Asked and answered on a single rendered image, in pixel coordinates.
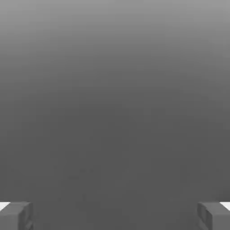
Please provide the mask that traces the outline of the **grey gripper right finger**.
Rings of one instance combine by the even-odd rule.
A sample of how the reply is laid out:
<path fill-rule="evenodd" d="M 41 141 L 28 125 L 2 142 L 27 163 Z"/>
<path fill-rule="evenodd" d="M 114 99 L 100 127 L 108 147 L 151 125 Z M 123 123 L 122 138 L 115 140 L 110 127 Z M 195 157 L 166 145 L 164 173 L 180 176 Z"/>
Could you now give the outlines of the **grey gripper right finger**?
<path fill-rule="evenodd" d="M 230 230 L 230 202 L 199 202 L 197 230 Z"/>

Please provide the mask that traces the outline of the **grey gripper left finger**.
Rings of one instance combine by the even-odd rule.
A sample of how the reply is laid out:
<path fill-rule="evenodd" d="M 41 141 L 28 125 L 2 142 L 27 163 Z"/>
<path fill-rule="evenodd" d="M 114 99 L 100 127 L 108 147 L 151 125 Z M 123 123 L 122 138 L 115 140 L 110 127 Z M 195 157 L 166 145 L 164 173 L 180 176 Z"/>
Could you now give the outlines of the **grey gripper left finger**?
<path fill-rule="evenodd" d="M 0 202 L 0 230 L 34 230 L 33 203 Z"/>

